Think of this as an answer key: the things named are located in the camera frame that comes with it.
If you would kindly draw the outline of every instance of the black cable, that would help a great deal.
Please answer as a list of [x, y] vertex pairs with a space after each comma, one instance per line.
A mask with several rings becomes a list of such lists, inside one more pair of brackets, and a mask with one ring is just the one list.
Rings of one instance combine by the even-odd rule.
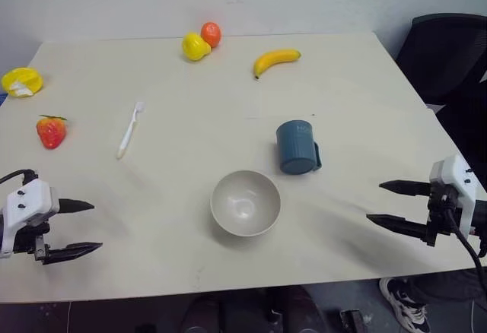
[[37, 174], [33, 170], [17, 170], [12, 173], [9, 173], [7, 176], [3, 176], [0, 179], [0, 183], [8, 181], [9, 179], [13, 179], [14, 177], [19, 175], [24, 175], [24, 181], [22, 182], [23, 185], [37, 178]]
[[487, 299], [487, 285], [485, 285], [485, 273], [482, 264], [480, 263], [480, 259], [478, 255], [473, 250], [472, 246], [468, 243], [465, 236], [463, 236], [462, 232], [460, 232], [460, 228], [457, 226], [457, 222], [455, 222], [454, 215], [451, 212], [451, 209], [447, 210], [448, 221], [450, 222], [450, 227], [452, 231], [455, 233], [457, 238], [463, 244], [467, 252], [472, 257], [473, 263], [475, 264], [475, 269], [477, 271], [477, 275], [479, 277], [479, 283], [482, 290], [484, 290], [485, 298]]

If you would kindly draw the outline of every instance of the wall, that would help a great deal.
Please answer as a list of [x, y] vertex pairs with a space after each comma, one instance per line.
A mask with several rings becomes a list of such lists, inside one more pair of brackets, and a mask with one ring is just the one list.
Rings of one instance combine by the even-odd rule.
[[217, 21], [226, 35], [373, 30], [395, 55], [413, 17], [487, 14], [487, 0], [0, 0], [0, 73], [44, 40], [182, 36]]

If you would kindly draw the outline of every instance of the blue mug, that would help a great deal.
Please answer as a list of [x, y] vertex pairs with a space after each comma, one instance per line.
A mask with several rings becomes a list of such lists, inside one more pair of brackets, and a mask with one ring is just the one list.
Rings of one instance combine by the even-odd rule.
[[318, 144], [309, 122], [291, 120], [278, 127], [279, 167], [290, 175], [301, 175], [321, 168]]

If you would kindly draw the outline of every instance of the sneaker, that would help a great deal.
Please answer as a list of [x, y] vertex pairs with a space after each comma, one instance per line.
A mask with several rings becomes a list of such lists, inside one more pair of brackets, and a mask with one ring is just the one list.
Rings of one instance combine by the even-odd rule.
[[404, 282], [394, 278], [381, 278], [379, 288], [405, 330], [410, 333], [430, 333], [426, 305], [417, 303], [408, 296]]

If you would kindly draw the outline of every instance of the toy fruit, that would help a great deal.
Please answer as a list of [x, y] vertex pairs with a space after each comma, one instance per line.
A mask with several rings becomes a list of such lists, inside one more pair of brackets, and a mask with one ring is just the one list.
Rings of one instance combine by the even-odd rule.
[[215, 48], [221, 39], [220, 27], [209, 21], [205, 23], [201, 28], [201, 37], [206, 41], [212, 48]]
[[13, 97], [34, 95], [43, 86], [43, 78], [33, 68], [15, 68], [2, 77], [4, 90]]
[[301, 57], [296, 49], [279, 49], [262, 54], [253, 64], [253, 75], [259, 79], [260, 75], [270, 66], [283, 62], [294, 62]]
[[44, 147], [54, 149], [66, 136], [66, 124], [64, 123], [66, 119], [61, 116], [41, 116], [44, 116], [44, 119], [37, 122], [37, 134]]
[[199, 61], [212, 51], [210, 45], [197, 33], [188, 33], [183, 38], [183, 51], [188, 59]]

